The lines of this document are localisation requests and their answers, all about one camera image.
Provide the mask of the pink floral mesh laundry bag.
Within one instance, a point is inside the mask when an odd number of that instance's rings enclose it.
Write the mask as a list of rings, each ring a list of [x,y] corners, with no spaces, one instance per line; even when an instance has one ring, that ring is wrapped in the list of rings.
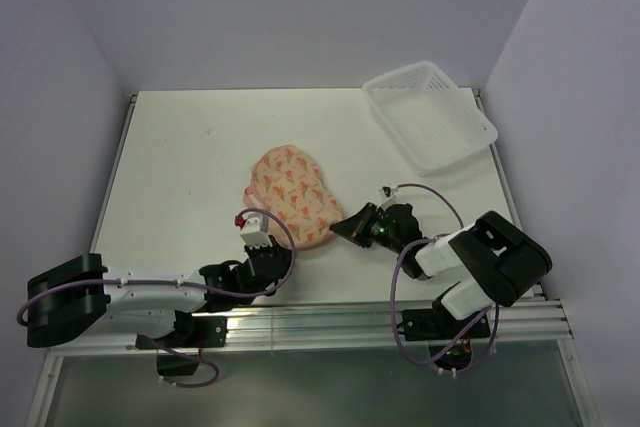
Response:
[[[270,149],[251,167],[244,204],[274,214],[300,250],[326,243],[330,226],[343,219],[316,161],[294,145]]]

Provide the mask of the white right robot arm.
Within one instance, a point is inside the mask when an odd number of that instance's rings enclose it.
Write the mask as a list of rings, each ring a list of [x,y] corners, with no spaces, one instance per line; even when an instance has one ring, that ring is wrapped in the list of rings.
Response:
[[[457,335],[482,309],[512,306],[552,268],[547,251],[506,218],[488,211],[474,223],[429,243],[409,204],[387,208],[366,204],[330,230],[362,248],[377,244],[403,254],[401,270],[413,279],[433,279],[463,269],[467,277],[446,289],[425,310],[402,312],[406,339],[447,339]]]

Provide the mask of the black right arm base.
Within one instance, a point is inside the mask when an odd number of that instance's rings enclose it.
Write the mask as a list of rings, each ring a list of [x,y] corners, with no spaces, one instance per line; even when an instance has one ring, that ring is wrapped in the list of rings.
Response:
[[[399,334],[407,342],[452,340],[465,327],[471,325],[465,336],[471,339],[488,339],[491,334],[488,315],[476,311],[457,320],[444,307],[404,309],[396,324]]]

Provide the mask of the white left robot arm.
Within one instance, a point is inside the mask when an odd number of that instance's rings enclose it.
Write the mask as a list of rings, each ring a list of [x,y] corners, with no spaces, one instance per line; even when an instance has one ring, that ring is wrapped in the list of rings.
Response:
[[[196,330],[192,315],[227,312],[274,294],[297,260],[296,250],[275,240],[245,252],[244,261],[155,279],[109,268],[99,254],[85,253],[30,279],[17,320],[31,348],[59,346],[87,332],[183,346]]]

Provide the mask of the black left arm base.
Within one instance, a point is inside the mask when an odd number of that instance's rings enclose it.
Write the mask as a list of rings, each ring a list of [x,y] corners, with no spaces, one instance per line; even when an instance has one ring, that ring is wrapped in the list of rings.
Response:
[[[225,316],[195,316],[178,313],[173,330],[158,339],[137,335],[137,350],[156,350],[156,371],[165,382],[175,382],[184,388],[210,385],[220,376],[219,367],[204,358],[207,348],[221,348],[226,344],[227,318]],[[182,377],[193,376],[200,366],[212,369],[208,381],[188,384]]]

